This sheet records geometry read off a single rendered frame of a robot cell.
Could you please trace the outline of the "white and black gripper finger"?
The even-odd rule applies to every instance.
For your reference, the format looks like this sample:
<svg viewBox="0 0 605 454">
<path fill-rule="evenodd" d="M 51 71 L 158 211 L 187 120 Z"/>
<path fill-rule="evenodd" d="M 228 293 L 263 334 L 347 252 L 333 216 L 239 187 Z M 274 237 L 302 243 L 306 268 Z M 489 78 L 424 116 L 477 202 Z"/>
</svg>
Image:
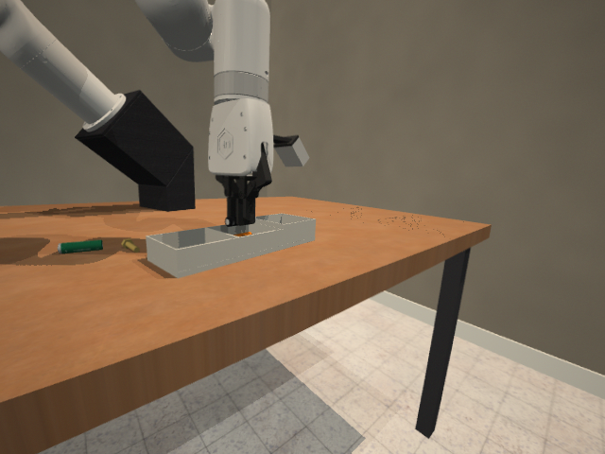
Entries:
<svg viewBox="0 0 605 454">
<path fill-rule="evenodd" d="M 216 180 L 222 183 L 227 197 L 227 217 L 235 217 L 236 199 L 239 199 L 239 176 L 216 175 Z"/>
<path fill-rule="evenodd" d="M 248 181 L 250 182 L 248 183 Z M 242 226 L 255 223 L 255 198 L 258 198 L 259 191 L 262 187 L 271 184 L 271 182 L 272 179 L 269 171 L 268 159 L 264 143 L 262 142 L 261 158 L 257 171 L 253 171 L 252 176 L 239 176 L 240 199 L 236 199 L 237 225 Z"/>
</svg>

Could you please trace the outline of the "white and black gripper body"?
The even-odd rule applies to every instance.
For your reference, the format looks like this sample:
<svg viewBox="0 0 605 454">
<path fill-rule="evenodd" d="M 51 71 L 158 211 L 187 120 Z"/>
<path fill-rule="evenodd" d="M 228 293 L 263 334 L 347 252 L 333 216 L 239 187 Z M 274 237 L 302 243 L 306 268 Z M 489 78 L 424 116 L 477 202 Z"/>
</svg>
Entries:
<svg viewBox="0 0 605 454">
<path fill-rule="evenodd" d="M 217 96 L 214 103 L 209 130 L 209 171 L 215 175 L 252 176 L 249 174 L 257 171 L 264 142 L 271 173 L 273 128 L 268 103 L 242 95 Z"/>
</svg>

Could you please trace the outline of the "green aa battery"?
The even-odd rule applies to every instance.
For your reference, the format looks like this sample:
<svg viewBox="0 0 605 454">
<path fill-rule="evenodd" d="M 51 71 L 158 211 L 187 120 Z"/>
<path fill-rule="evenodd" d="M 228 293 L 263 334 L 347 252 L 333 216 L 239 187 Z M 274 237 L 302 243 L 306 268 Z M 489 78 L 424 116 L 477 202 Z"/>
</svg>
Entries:
<svg viewBox="0 0 605 454">
<path fill-rule="evenodd" d="M 59 243 L 59 253 L 79 253 L 103 250 L 102 240 Z"/>
</svg>

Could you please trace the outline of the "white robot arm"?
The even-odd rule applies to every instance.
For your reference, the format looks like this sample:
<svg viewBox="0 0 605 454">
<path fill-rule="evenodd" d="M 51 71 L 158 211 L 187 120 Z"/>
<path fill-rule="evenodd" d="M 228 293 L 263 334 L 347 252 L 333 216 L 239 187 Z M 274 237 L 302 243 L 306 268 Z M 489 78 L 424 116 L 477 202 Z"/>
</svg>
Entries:
<svg viewBox="0 0 605 454">
<path fill-rule="evenodd" d="M 167 47 L 185 61 L 214 61 L 214 98 L 254 96 L 268 103 L 270 13 L 265 0 L 135 0 Z M 28 10 L 0 0 L 0 51 L 95 131 L 123 107 Z M 310 158 L 299 135 L 273 135 L 285 166 Z"/>
</svg>

